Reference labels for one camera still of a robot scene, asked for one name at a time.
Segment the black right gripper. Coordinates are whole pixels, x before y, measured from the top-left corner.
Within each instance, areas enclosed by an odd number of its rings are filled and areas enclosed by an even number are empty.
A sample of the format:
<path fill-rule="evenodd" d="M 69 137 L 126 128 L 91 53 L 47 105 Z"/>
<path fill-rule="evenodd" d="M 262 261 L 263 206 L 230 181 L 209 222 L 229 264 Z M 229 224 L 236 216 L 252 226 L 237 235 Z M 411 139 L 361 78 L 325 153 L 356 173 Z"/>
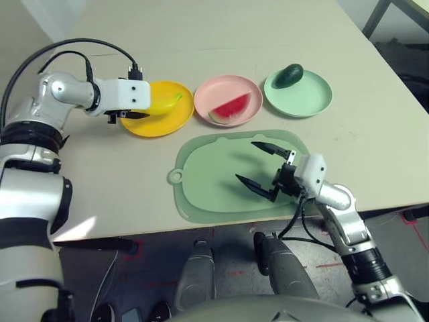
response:
<path fill-rule="evenodd" d="M 286 163 L 283 163 L 282 167 L 277 170 L 274 176 L 274 179 L 271 183 L 273 185 L 273 188 L 269 190 L 263 189 L 262 186 L 258 182 L 255 182 L 254 180 L 251 180 L 239 174 L 236 174 L 235 176 L 250 191 L 256 193 L 261 197 L 266 198 L 272 203 L 275 202 L 279 192 L 282 192 L 283 194 L 286 194 L 291 197 L 299 197 L 302 189 L 300 185 L 296 182 L 296 179 L 294 177 L 294 172 L 296 167 L 291 165 L 296 156 L 296 152 L 293 150 L 285 150 L 275 144 L 268 143 L 268 142 L 253 141 L 251 143 L 255 147 L 259 148 L 260 150 L 268 154 L 271 154 L 271 155 L 275 154 L 275 155 L 281 156 L 286 161 Z"/>

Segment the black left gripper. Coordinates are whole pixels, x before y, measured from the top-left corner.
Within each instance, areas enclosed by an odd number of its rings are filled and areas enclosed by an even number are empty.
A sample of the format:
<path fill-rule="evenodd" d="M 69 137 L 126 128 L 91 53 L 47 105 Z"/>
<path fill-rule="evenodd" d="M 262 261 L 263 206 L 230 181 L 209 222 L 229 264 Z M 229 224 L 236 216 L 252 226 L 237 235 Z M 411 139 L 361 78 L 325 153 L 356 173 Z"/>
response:
<path fill-rule="evenodd" d="M 147 113 L 129 112 L 129 110 L 108 110 L 104 112 L 104 115 L 108 117 L 108 124 L 116 124 L 118 118 L 143 119 L 149 117 Z"/>

